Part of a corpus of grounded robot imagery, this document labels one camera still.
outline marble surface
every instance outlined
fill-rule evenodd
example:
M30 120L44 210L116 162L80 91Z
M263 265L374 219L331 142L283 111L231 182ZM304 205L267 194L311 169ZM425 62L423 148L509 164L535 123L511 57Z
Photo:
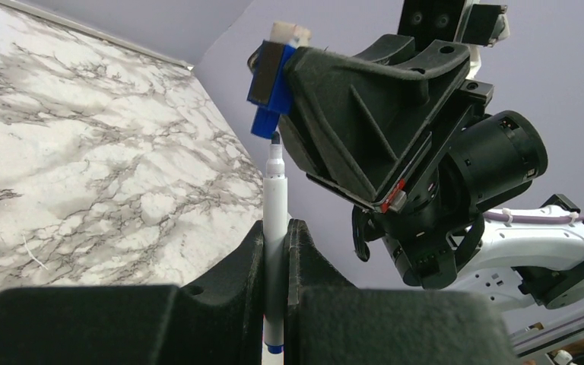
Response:
M261 218L186 68L0 5L0 290L186 284Z

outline red component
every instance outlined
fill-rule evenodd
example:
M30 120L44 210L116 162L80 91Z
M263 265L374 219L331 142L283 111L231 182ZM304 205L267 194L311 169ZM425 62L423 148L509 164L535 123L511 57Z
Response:
M382 205L381 205L382 213L386 213L389 210L389 207L391 206L391 202L393 201L393 199L395 199L397 194L404 188L404 185L406 185L406 181L404 179L400 179L399 182L397 183L397 185L393 188L393 190L389 194L389 197L386 198L386 200L382 203Z

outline cable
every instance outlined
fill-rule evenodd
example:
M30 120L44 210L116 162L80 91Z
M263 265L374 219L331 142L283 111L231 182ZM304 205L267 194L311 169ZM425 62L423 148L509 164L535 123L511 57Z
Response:
M364 214L361 208L354 206L352 211L352 228L354 251L359 260L367 262L370 259L370 248L363 238L363 230L368 222L368 216Z
M584 216L578 214L570 214L563 217L536 217L531 215L511 215L487 211L483 216L490 221L522 224L571 224L573 222L581 222L584 224Z

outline white marker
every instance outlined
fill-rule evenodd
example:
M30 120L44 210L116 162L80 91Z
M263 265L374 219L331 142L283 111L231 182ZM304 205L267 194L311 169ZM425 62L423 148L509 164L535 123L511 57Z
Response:
M283 319L287 306L287 270L283 243L287 235L287 177L281 136L274 132L263 176L265 237L265 323L263 341L271 354L283 351Z

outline blue 3d-printed part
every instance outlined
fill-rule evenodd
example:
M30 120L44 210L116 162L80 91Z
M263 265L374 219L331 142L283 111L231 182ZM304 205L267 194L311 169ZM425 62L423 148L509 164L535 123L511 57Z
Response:
M293 98L287 82L283 76L283 66L285 62L294 54L297 49L292 46L285 46L281 55L281 60L278 63L276 71L274 86L271 90L269 100L266 104L252 99L248 96L247 100L255 104L258 109L254 116L254 123L252 124L252 134L261 138L270 139L272 133L278 126L278 119L281 115L287 115L292 108ZM257 64L252 79L252 85L249 88L249 95L252 94L255 79L259 76L259 65Z

